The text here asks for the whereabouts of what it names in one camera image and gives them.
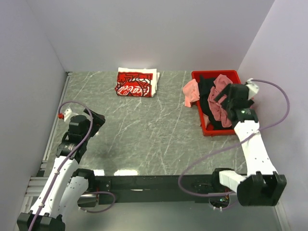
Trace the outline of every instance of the red connector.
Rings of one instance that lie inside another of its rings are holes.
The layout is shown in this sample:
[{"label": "red connector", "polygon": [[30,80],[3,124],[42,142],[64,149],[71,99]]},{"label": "red connector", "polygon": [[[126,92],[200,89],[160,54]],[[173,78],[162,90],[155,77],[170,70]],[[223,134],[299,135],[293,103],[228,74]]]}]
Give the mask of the red connector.
[{"label": "red connector", "polygon": [[58,118],[59,118],[59,119],[64,119],[63,113],[59,113],[59,114],[58,114]]}]

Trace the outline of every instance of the pink cloth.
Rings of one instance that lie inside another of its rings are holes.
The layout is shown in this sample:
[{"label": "pink cloth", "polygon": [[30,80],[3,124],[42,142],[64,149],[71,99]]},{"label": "pink cloth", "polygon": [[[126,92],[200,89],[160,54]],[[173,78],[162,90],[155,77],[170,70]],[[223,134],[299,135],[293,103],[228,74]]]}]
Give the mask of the pink cloth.
[{"label": "pink cloth", "polygon": [[214,119],[216,121],[221,121],[221,125],[224,128],[228,128],[232,125],[231,121],[227,117],[227,112],[224,109],[222,109],[220,105],[221,102],[223,102],[227,96],[224,95],[223,97],[220,98],[218,102],[216,102],[214,99],[229,83],[233,82],[230,79],[228,79],[227,76],[219,75],[215,79],[214,81],[215,87],[212,87],[207,99],[209,108],[213,113]]},{"label": "pink cloth", "polygon": [[192,103],[200,99],[197,81],[195,79],[189,81],[183,87],[183,93],[185,95],[185,106],[192,107]]}]

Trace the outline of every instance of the black metal beam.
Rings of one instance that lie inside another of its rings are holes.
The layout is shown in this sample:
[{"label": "black metal beam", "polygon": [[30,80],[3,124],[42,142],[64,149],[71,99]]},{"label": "black metal beam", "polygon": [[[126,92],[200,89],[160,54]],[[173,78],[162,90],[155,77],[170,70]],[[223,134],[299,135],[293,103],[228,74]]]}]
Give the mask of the black metal beam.
[{"label": "black metal beam", "polygon": [[[179,176],[96,176],[99,191],[115,194],[117,203],[194,201],[208,203],[208,198],[191,196],[178,186]],[[182,185],[197,193],[218,193],[212,187],[212,175],[187,175]],[[100,195],[99,204],[111,204],[112,197]]]}]

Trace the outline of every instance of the gray marble surface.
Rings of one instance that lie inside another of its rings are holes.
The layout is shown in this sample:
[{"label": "gray marble surface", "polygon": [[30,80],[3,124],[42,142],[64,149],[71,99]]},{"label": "gray marble surface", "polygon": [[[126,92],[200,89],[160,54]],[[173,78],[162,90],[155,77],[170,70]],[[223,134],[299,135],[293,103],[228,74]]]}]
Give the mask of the gray marble surface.
[{"label": "gray marble surface", "polygon": [[[80,162],[82,168],[103,170],[105,175],[174,175],[210,151],[238,142],[236,136],[202,135],[197,107],[184,106],[182,87],[192,79],[190,71],[161,72],[153,98],[117,96],[116,75],[74,72],[69,76],[64,102],[83,102],[106,118],[99,133],[88,143]],[[69,107],[82,113],[81,106]],[[57,123],[45,176],[51,172],[56,148],[67,129],[68,124]],[[246,173],[241,148],[208,158],[190,174],[211,174],[217,167]]]}]

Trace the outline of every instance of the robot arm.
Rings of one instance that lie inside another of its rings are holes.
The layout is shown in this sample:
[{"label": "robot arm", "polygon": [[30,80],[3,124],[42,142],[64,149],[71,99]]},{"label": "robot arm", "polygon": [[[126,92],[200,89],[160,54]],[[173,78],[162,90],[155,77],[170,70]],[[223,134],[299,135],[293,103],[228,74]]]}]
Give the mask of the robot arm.
[{"label": "robot arm", "polygon": [[[29,213],[21,213],[17,224],[20,231],[28,231],[29,224],[37,214],[33,230],[64,231],[65,220],[70,212],[77,208],[78,200],[86,191],[95,191],[95,175],[92,170],[78,169],[79,162],[87,150],[87,143],[99,128],[105,123],[105,118],[91,111],[93,126],[89,138],[77,149],[77,151],[63,165],[58,172],[59,166],[63,163],[69,153],[85,138],[90,129],[90,121],[83,115],[71,117],[69,129],[62,138],[57,148],[56,159],[52,172],[37,201],[33,204]],[[55,182],[53,176],[58,174]],[[45,205],[38,214],[39,207],[48,188],[52,186]]]},{"label": "robot arm", "polygon": [[237,174],[233,170],[219,171],[219,182],[237,193],[243,206],[277,204],[285,186],[286,178],[278,175],[265,149],[257,115],[250,106],[252,97],[258,92],[258,86],[251,79],[243,84],[229,84],[215,99],[218,101],[224,94],[227,98],[221,103],[227,111],[228,118],[240,141],[255,134],[242,143],[247,164],[247,176]]}]

